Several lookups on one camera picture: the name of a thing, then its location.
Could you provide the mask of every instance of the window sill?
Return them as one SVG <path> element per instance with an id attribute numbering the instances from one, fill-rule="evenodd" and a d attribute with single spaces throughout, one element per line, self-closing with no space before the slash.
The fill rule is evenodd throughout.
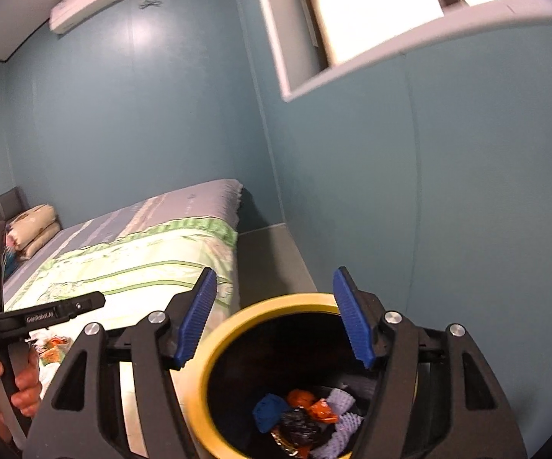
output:
<path id="1" fill-rule="evenodd" d="M 270 0 L 260 0 L 260 4 L 272 49 L 280 94 L 286 102 L 351 72 L 436 42 L 503 27 L 552 24 L 552 0 L 496 0 L 473 7 L 467 5 L 451 7 L 445 12 L 444 17 L 389 39 L 347 62 L 325 69 L 292 89 L 272 5 Z"/>

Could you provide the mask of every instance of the beige pillow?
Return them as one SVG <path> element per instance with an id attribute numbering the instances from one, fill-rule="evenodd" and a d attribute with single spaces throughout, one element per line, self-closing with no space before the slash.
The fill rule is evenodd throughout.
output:
<path id="1" fill-rule="evenodd" d="M 40 248 L 52 240 L 52 238 L 61 231 L 59 223 L 53 223 L 47 227 L 42 233 L 36 236 L 21 252 L 19 252 L 19 260 L 31 259 Z"/>
<path id="2" fill-rule="evenodd" d="M 51 205 L 38 205 L 19 214 L 10 222 L 8 235 L 15 242 L 15 250 L 23 250 L 29 242 L 55 222 L 57 214 Z"/>

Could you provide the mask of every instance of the headboard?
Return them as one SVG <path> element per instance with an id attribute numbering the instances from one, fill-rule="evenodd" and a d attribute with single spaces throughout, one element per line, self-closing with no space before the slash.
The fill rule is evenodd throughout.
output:
<path id="1" fill-rule="evenodd" d="M 29 209 L 21 187 L 14 187 L 0 195 L 0 221 L 9 221 Z"/>

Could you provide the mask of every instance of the mattress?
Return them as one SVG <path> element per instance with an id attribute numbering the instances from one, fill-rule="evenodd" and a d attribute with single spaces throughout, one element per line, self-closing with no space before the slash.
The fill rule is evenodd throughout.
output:
<path id="1" fill-rule="evenodd" d="M 210 181 L 170 191 L 64 229 L 6 281 L 4 302 L 9 305 L 13 296 L 46 261 L 77 249 L 99 243 L 113 243 L 130 234 L 187 217 L 217 218 L 235 230 L 241 190 L 242 185 L 233 179 Z"/>

